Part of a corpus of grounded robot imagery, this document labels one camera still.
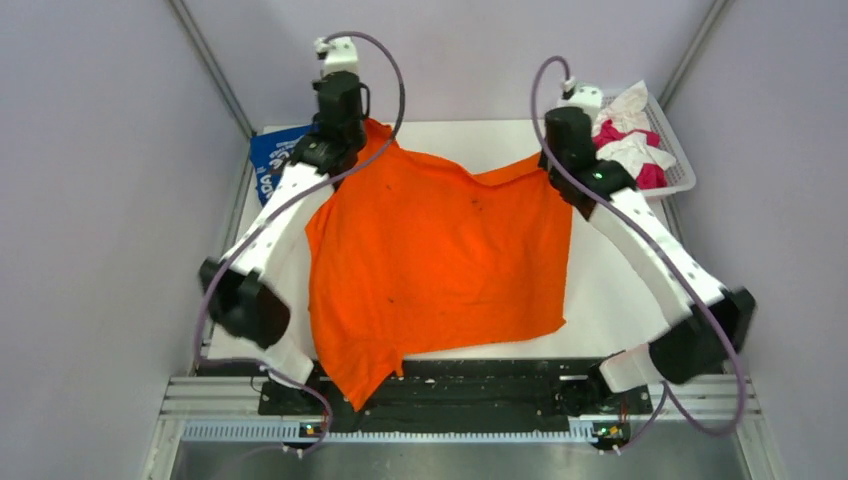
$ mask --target cable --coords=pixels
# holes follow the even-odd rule
[[[260,394],[260,395],[261,395],[261,394],[262,394],[262,390],[259,390],[258,388],[256,388],[256,387],[254,387],[254,386],[253,386],[253,380],[254,380],[254,379],[256,379],[256,375],[251,375],[251,376],[250,376],[250,389],[251,389],[251,390],[253,390],[254,392],[256,392],[256,393],[258,393],[258,394]]]
[[[406,110],[406,87],[403,83],[403,76],[400,73],[400,67],[398,66],[398,64],[395,61],[394,57],[392,56],[391,52],[389,52],[389,50],[382,43],[380,43],[380,41],[378,41],[376,38],[374,38],[371,35],[368,35],[366,33],[356,32],[356,31],[336,32],[332,35],[329,35],[325,39],[325,42],[330,42],[330,41],[335,40],[339,37],[361,38],[361,39],[371,43],[375,47],[377,47],[381,52],[383,52],[383,55],[386,56],[386,59],[389,61],[389,63],[391,63],[392,69],[394,70],[395,76],[397,77],[398,102],[399,102],[398,115],[397,115],[397,119],[395,120],[394,128],[392,128],[392,131],[391,131],[391,134],[389,135],[389,138],[374,153],[374,155],[372,155],[370,158],[368,158],[366,161],[362,162],[361,164],[354,166],[350,170],[348,170],[344,173],[341,173],[339,175],[330,177],[326,180],[323,180],[323,181],[313,185],[312,187],[309,187],[306,190],[304,190],[304,191],[298,193],[297,195],[293,196],[287,202],[280,205],[279,208],[277,208],[276,210],[271,212],[271,214],[268,215],[265,223],[263,225],[259,225],[253,231],[253,233],[251,233],[243,242],[241,242],[241,244],[238,247],[236,247],[236,249],[233,251],[233,253],[230,255],[230,257],[227,258],[223,262],[223,264],[221,264],[221,267],[218,269],[218,271],[215,273],[215,276],[212,277],[212,280],[209,282],[209,286],[206,289],[206,293],[203,295],[203,300],[201,301],[200,312],[197,315],[197,322],[196,322],[196,326],[195,326],[195,330],[194,330],[194,363],[195,363],[196,366],[201,366],[201,365],[203,365],[203,366],[215,366],[215,365],[222,365],[222,364],[227,364],[227,363],[232,363],[232,362],[256,363],[261,368],[266,369],[270,374],[273,374],[276,378],[283,380],[284,382],[309,393],[310,395],[312,395],[313,397],[318,399],[318,401],[321,402],[321,404],[323,404],[324,410],[326,411],[326,416],[327,416],[327,420],[326,420],[327,428],[324,428],[324,429],[321,430],[321,434],[318,437],[317,441],[314,444],[312,444],[310,447],[308,447],[306,450],[304,450],[303,455],[306,455],[306,454],[314,451],[315,448],[317,448],[318,445],[321,444],[324,441],[324,439],[327,436],[327,433],[330,431],[330,427],[332,426],[332,423],[333,423],[333,408],[330,406],[330,402],[328,402],[327,399],[324,398],[317,391],[313,390],[312,388],[310,388],[306,385],[303,385],[299,382],[294,381],[288,375],[284,374],[283,372],[276,370],[274,367],[266,364],[265,362],[256,360],[255,358],[228,358],[228,359],[224,359],[224,360],[209,360],[209,359],[205,359],[201,356],[200,349],[201,349],[201,346],[202,346],[202,343],[203,343],[203,327],[206,324],[206,317],[208,315],[208,310],[209,310],[209,302],[212,299],[212,295],[214,294],[215,289],[218,287],[218,283],[221,281],[221,278],[224,276],[224,273],[232,266],[232,264],[236,261],[236,259],[239,257],[239,255],[241,255],[247,249],[247,247],[250,244],[252,244],[259,237],[259,235],[262,234],[262,232],[265,230],[265,228],[267,228],[286,209],[290,208],[292,205],[299,202],[301,199],[303,199],[307,195],[310,195],[310,194],[312,194],[312,193],[314,193],[314,192],[316,192],[316,191],[318,191],[318,190],[320,190],[320,189],[322,189],[326,186],[329,186],[329,185],[332,185],[336,182],[339,182],[339,181],[353,175],[354,173],[362,170],[363,168],[367,167],[368,165],[370,165],[371,162],[373,162],[375,159],[377,159],[377,157],[382,155],[383,152],[385,152],[386,149],[389,148],[389,146],[395,141],[395,138],[397,137],[397,134],[400,131],[401,124],[403,123],[403,116],[404,116],[404,113],[405,113],[405,110]],[[255,449],[255,450],[248,452],[245,455],[240,456],[239,458],[244,458],[244,457],[253,455],[255,453],[259,453],[259,451],[264,451],[264,450],[268,450],[268,449],[270,449],[270,448],[267,447],[267,446],[266,447],[260,447],[258,449]],[[221,471],[223,471],[223,470],[220,470],[217,474],[215,474],[215,476],[213,476],[213,479],[217,478],[219,476],[219,474],[221,473]]]
[[[539,94],[539,83],[542,79],[542,75],[547,70],[548,66],[552,63],[559,63],[565,69],[566,75],[570,75],[570,68],[568,66],[568,62],[561,56],[555,55],[553,57],[545,60],[542,65],[539,67],[539,70],[536,72],[536,76],[533,78],[533,88],[530,90],[530,115],[533,120],[533,130],[536,133],[536,139],[539,141],[539,144],[542,147],[542,150],[545,152],[545,155],[548,158],[555,160],[556,156],[551,151],[550,147],[548,147],[547,142],[545,142],[545,137],[542,134],[542,130],[539,127],[539,112],[536,107],[536,100]],[[704,303],[701,297],[695,293],[695,290],[692,288],[692,285],[686,280],[686,277],[677,269],[677,266],[674,262],[668,258],[668,255],[663,251],[662,247],[648,235],[636,222],[634,222],[630,217],[621,212],[621,210],[617,209],[610,202],[606,201],[603,197],[593,192],[592,190],[586,188],[582,183],[580,183],[573,175],[568,173],[568,171],[559,164],[557,161],[551,161],[551,164],[557,171],[566,179],[569,183],[574,185],[574,187],[579,190],[584,195],[591,198],[597,204],[606,208],[616,217],[618,217],[625,225],[630,227],[634,232],[636,232],[645,243],[648,244],[649,247],[657,254],[657,256],[662,260],[666,267],[668,267],[669,271],[674,275],[674,278],[680,283],[680,286],[683,287],[683,290],[692,298],[692,301],[695,302],[695,305],[698,307],[698,310],[701,311],[701,314],[707,319],[710,326],[715,330],[718,335],[719,340],[721,341],[722,346],[725,351],[727,351],[727,356],[730,359],[730,363],[733,364],[733,371],[736,374],[736,388],[737,388],[737,397],[736,397],[736,412],[733,415],[733,420],[731,420],[727,425],[722,426],[721,428],[708,428],[704,426],[699,421],[695,420],[695,418],[680,404],[680,401],[674,395],[674,392],[671,391],[671,388],[668,385],[668,382],[662,382],[663,385],[663,396],[660,401],[660,404],[665,403],[666,397],[670,398],[672,403],[680,410],[680,414],[693,426],[695,429],[699,430],[702,433],[705,433],[710,436],[720,437],[724,435],[729,435],[736,430],[736,427],[742,421],[742,416],[745,414],[745,401],[747,400],[747,389],[745,388],[745,378],[742,376],[742,364],[739,360],[739,356],[736,354],[736,350],[733,348],[733,344],[730,342],[730,339],[727,338],[727,335],[724,333],[724,330],[721,328],[721,324],[718,323],[718,320],[715,318],[713,313],[710,311],[709,307]],[[631,439],[630,444],[632,445],[634,440],[639,438],[650,425],[654,423],[656,420],[658,412],[660,408],[658,407],[654,414],[651,415],[651,418],[648,419],[648,422],[639,430],[639,433]]]

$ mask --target orange cloth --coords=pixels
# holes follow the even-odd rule
[[[366,122],[369,158],[390,129]],[[360,409],[404,355],[559,329],[572,209],[538,154],[472,175],[392,145],[306,228],[318,358]]]

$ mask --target white basket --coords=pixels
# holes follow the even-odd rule
[[[613,100],[615,100],[615,97],[604,98],[604,106],[606,107]],[[677,158],[677,163],[665,171],[665,179],[668,181],[667,187],[642,190],[642,194],[646,198],[663,198],[673,193],[691,190],[695,186],[695,172],[692,170],[689,159],[683,153],[683,147],[677,141],[668,119],[653,95],[648,94],[648,106],[645,107],[645,114],[648,115],[651,130],[660,136],[660,148],[674,155]]]

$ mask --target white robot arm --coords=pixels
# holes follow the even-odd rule
[[[312,372],[313,362],[286,335],[291,312],[277,282],[295,240],[333,194],[333,187],[318,188],[273,221],[269,217],[296,195],[315,189],[320,182],[356,163],[356,153],[365,146],[362,122],[368,114],[367,104],[363,111],[361,96],[363,89],[368,90],[357,76],[358,57],[350,37],[330,42],[318,39],[315,51],[323,66],[321,79],[313,83],[319,111],[313,118],[312,131],[286,159],[276,191],[247,232],[221,259],[207,259],[200,268],[200,280],[206,289],[220,265],[257,228],[265,226],[221,279],[209,314],[229,334],[255,343],[261,352],[257,360],[301,384]]]
[[[662,248],[674,266],[688,277],[697,296],[716,317],[734,349],[741,350],[756,303],[744,288],[729,291],[689,255],[655,217],[644,195],[627,171],[614,161],[596,158],[591,138],[593,118],[602,94],[599,88],[571,82],[557,108],[545,114],[546,143],[560,163],[583,186],[607,200],[644,230]],[[609,397],[646,384],[669,381],[681,384],[706,373],[727,359],[718,334],[694,306],[692,299],[668,267],[633,229],[606,208],[581,193],[552,168],[542,155],[540,166],[551,185],[574,206],[590,225],[606,236],[656,298],[668,330],[648,343],[620,352],[593,366],[586,380],[571,392],[573,414],[603,404]],[[610,301],[615,301],[614,292]]]

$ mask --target white table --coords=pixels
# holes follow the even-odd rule
[[[279,128],[269,127],[265,132]],[[462,164],[472,173],[499,168],[539,150],[529,120],[409,122],[398,135],[401,146]],[[239,236],[258,215],[256,179],[239,225]],[[659,201],[654,213],[666,221]],[[296,343],[316,358],[307,313],[310,252],[306,234],[286,264],[286,301],[292,310],[289,328]],[[596,358],[643,343],[660,333],[665,322],[647,287],[612,244],[575,212],[571,234],[564,306],[566,324],[558,331],[525,342],[499,343],[413,355],[416,359]],[[231,337],[215,326],[208,358],[254,357],[252,343]]]

